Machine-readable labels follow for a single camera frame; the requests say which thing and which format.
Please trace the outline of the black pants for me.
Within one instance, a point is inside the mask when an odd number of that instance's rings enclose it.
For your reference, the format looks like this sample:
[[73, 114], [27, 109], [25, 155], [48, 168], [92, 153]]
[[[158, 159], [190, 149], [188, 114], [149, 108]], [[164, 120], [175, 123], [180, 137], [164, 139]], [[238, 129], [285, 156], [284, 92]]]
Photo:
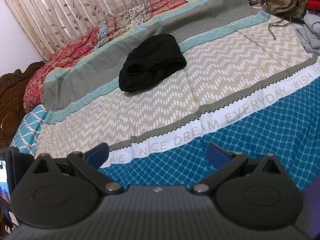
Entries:
[[123, 92], [149, 89], [187, 65], [176, 39], [170, 34], [147, 38], [127, 56], [119, 73]]

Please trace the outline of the teal zigzag pillow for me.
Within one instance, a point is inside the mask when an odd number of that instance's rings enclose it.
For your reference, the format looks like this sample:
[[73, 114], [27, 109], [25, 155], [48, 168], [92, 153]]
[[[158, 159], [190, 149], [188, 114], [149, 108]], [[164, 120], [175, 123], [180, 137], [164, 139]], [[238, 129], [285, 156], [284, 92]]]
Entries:
[[26, 114], [10, 143], [10, 147], [18, 148], [21, 153], [34, 155], [37, 139], [46, 116], [47, 111], [43, 104], [36, 106]]

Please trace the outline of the red floral quilt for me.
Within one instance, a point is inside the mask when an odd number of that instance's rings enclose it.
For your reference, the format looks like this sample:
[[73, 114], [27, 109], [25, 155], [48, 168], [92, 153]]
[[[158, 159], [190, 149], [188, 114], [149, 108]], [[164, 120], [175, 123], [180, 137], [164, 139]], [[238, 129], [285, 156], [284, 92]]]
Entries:
[[23, 97], [25, 112], [29, 113], [37, 105], [43, 103], [43, 84], [49, 72], [55, 68], [74, 67], [82, 57], [123, 35], [133, 27], [150, 20], [153, 16], [175, 9], [185, 3], [185, 0], [155, 0], [138, 5], [107, 18], [107, 20], [93, 28], [89, 34], [69, 42], [62, 49], [53, 53], [47, 63], [28, 82]]

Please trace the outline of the patterned teal grey bedsheet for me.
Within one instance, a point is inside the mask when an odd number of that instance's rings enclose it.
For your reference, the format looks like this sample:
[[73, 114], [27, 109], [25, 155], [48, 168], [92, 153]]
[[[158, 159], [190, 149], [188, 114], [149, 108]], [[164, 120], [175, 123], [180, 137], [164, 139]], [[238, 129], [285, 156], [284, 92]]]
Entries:
[[[35, 155], [63, 158], [102, 142], [101, 171], [127, 186], [192, 185], [216, 168], [214, 142], [275, 154], [299, 189], [319, 175], [319, 55], [289, 18], [246, 0], [193, 0], [163, 12], [44, 80], [47, 116]], [[136, 92], [119, 88], [127, 56], [172, 35], [187, 65]]]

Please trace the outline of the carved wooden headboard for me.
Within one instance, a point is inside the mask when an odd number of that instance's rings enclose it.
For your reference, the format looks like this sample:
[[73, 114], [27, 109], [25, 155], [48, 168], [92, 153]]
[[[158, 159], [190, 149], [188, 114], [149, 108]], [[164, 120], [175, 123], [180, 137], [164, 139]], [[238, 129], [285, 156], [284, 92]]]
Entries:
[[34, 62], [22, 72], [20, 69], [1, 76], [0, 93], [0, 140], [1, 148], [8, 147], [16, 134], [26, 112], [23, 97], [26, 86], [33, 75], [45, 65], [44, 61]]

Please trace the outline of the grey garment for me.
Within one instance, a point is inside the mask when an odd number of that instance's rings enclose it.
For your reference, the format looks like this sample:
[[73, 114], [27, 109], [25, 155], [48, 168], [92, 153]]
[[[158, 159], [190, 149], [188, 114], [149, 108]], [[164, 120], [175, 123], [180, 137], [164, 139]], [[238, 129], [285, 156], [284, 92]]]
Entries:
[[306, 14], [303, 24], [295, 24], [297, 35], [308, 53], [319, 55], [319, 15]]

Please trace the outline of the beige leaf-print curtain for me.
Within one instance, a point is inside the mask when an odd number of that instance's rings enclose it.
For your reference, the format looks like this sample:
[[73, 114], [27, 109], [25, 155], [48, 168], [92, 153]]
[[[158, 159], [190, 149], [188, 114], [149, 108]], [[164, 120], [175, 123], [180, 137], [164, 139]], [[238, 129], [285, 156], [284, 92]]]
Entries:
[[5, 0], [44, 59], [108, 16], [154, 0]]

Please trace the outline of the red cloth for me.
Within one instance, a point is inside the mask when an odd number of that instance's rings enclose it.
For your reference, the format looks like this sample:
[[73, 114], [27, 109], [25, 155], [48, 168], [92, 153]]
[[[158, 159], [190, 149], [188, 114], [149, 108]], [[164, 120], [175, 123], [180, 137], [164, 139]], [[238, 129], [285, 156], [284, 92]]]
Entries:
[[306, 4], [308, 10], [320, 12], [320, 0], [308, 0]]

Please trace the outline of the smartphone on mount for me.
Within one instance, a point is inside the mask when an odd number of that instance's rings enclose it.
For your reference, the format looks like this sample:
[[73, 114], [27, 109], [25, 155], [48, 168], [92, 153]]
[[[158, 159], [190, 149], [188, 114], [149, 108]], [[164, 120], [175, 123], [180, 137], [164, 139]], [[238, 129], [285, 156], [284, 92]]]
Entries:
[[34, 161], [34, 156], [21, 153], [16, 147], [1, 148], [1, 209], [5, 217], [14, 225], [17, 219], [11, 208], [11, 195], [27, 169]]

